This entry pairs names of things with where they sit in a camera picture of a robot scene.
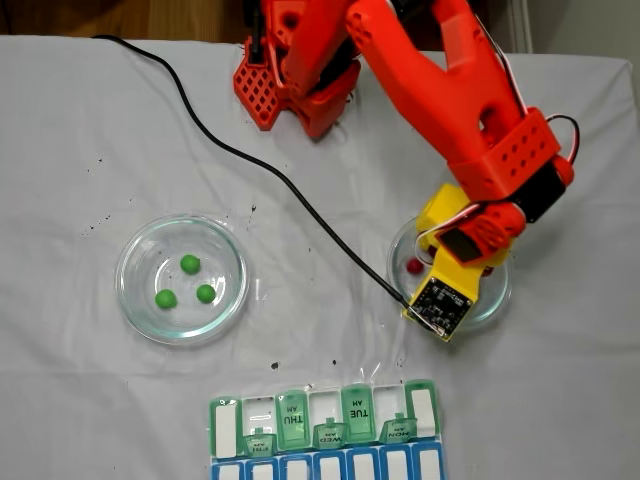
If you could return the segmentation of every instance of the circuit board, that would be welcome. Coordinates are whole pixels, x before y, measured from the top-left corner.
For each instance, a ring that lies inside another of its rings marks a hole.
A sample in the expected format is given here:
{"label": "circuit board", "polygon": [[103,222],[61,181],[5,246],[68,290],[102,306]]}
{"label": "circuit board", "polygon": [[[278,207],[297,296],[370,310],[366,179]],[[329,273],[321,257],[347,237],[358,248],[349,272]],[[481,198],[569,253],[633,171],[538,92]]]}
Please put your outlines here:
{"label": "circuit board", "polygon": [[428,325],[411,312],[406,315],[423,327],[435,331],[443,340],[449,341],[472,305],[469,298],[432,277],[411,304],[412,310],[423,317]]}

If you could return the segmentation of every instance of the red robotic arm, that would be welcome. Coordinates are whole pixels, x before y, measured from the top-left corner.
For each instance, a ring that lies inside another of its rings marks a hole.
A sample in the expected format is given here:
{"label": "red robotic arm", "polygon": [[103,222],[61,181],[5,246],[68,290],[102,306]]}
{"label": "red robotic arm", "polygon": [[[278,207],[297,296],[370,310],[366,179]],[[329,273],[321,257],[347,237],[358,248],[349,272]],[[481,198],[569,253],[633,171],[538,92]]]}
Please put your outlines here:
{"label": "red robotic arm", "polygon": [[[245,57],[236,93],[261,128],[271,128],[289,108],[309,135],[320,136],[342,113],[359,72],[354,57],[362,52],[398,111],[478,205],[438,232],[441,245],[463,265],[486,261],[564,193],[572,165],[558,155],[560,145],[540,111],[524,105],[508,64],[500,63],[466,0],[431,2],[447,70],[416,50],[390,3],[262,0],[268,55],[263,65]],[[269,115],[265,95],[256,95],[264,91],[247,84],[259,76],[276,86],[268,92],[274,95],[267,99],[274,107]]]}

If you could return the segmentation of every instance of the green pill organizer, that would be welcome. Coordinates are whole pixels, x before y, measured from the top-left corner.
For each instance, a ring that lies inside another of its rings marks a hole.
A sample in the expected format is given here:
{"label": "green pill organizer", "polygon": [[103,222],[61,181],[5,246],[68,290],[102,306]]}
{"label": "green pill organizer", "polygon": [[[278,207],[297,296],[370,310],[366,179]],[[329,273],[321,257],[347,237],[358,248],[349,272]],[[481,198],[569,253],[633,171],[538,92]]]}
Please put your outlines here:
{"label": "green pill organizer", "polygon": [[373,417],[373,394],[364,384],[342,389],[342,416],[349,426],[347,443],[370,443],[376,440]]}
{"label": "green pill organizer", "polygon": [[281,450],[302,450],[311,446],[306,392],[290,390],[276,395],[276,418]]}
{"label": "green pill organizer", "polygon": [[222,460],[440,438],[430,380],[219,397],[209,413],[211,456]]}

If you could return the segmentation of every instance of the white wall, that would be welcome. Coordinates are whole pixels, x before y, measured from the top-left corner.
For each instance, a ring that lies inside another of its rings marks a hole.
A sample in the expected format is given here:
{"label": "white wall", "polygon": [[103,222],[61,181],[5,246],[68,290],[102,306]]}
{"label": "white wall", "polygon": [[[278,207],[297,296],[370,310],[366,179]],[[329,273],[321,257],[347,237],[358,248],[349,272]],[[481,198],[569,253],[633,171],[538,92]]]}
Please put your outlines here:
{"label": "white wall", "polygon": [[640,0],[527,0],[533,51],[630,60],[640,92]]}

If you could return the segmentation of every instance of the pill organizer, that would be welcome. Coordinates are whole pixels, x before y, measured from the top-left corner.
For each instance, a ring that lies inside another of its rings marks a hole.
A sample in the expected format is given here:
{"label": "pill organizer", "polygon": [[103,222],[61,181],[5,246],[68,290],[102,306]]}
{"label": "pill organizer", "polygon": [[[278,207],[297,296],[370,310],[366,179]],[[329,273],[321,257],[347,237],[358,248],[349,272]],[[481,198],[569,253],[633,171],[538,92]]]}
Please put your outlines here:
{"label": "pill organizer", "polygon": [[212,480],[445,480],[435,386],[291,389],[210,402]]}

